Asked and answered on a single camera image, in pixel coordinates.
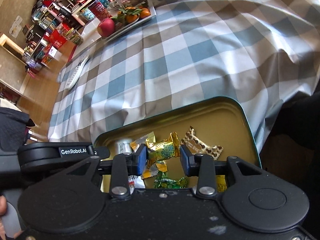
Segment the person left hand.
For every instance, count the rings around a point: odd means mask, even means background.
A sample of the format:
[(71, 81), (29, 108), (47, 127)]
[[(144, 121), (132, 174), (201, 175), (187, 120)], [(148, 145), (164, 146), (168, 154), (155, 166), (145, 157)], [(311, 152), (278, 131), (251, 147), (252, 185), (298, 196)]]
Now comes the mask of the person left hand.
[(21, 234), (18, 215), (7, 199), (1, 196), (1, 239), (16, 239)]

